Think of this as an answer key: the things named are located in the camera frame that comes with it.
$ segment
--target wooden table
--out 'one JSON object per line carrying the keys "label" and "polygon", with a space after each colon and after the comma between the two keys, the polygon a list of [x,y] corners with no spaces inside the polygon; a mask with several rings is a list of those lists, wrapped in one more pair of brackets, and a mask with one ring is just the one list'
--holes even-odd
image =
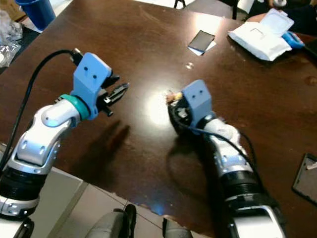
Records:
{"label": "wooden table", "polygon": [[[315,237],[317,209],[291,186],[302,155],[317,154],[316,62],[301,52],[259,61],[227,37],[240,24],[135,1],[76,0],[0,76],[0,141],[7,141],[27,82],[46,55],[74,47],[94,52],[131,87],[111,118],[100,115],[72,132],[55,165],[214,237],[210,198],[218,191],[208,196],[195,145],[177,137],[164,104],[169,89],[204,78],[213,110],[251,138],[289,237]],[[201,57],[187,49],[200,29],[217,42]],[[71,91],[74,70],[68,56],[59,56],[41,71],[18,134],[37,109]]]}

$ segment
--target plastic bag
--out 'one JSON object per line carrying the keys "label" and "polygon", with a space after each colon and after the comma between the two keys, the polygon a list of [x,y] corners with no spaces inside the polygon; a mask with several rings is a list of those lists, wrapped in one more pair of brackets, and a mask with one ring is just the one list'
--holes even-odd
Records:
{"label": "plastic bag", "polygon": [[21,46],[21,24],[11,20],[6,11],[0,10],[0,68],[8,67]]}

